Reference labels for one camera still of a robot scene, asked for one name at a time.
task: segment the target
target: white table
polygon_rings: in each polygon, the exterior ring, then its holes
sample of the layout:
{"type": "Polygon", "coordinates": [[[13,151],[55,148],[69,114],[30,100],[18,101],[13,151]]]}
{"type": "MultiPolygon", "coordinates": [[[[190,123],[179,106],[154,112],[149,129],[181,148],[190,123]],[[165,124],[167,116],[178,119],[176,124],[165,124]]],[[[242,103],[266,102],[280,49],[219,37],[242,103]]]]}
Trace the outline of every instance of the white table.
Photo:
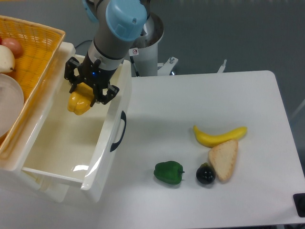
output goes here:
{"type": "Polygon", "coordinates": [[[56,204],[0,189],[2,228],[184,229],[305,222],[293,194],[305,179],[274,75],[218,73],[132,79],[127,128],[100,202],[71,189],[56,204]],[[231,179],[196,181],[208,148],[192,126],[211,134],[245,125],[231,179]],[[171,187],[154,166],[174,160],[185,173],[171,187]]]}

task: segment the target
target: yellow basket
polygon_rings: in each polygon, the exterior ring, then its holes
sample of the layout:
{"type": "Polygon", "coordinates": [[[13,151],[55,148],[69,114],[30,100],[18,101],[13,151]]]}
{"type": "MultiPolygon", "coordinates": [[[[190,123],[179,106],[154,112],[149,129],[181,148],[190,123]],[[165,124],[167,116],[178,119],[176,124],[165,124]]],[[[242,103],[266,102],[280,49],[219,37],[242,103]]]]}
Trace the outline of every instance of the yellow basket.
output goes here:
{"type": "Polygon", "coordinates": [[[24,107],[5,139],[0,139],[0,158],[10,140],[18,133],[25,121],[46,71],[62,43],[65,32],[16,18],[0,15],[0,37],[15,38],[23,47],[23,55],[16,59],[15,72],[6,73],[21,86],[24,94],[24,107]]]}

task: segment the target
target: robotic arm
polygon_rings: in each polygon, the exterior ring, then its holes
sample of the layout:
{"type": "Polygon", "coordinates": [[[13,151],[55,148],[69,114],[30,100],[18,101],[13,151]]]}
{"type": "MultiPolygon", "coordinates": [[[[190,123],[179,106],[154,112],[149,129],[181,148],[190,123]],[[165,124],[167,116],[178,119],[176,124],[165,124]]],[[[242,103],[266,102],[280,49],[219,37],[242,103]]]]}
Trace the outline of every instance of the robotic arm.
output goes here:
{"type": "Polygon", "coordinates": [[[149,4],[150,0],[94,0],[99,28],[83,63],[74,57],[66,62],[64,78],[71,83],[70,93],[85,83],[93,90],[91,107],[94,103],[107,104],[117,95],[119,88],[111,85],[110,79],[141,35],[149,18],[149,4]]]}

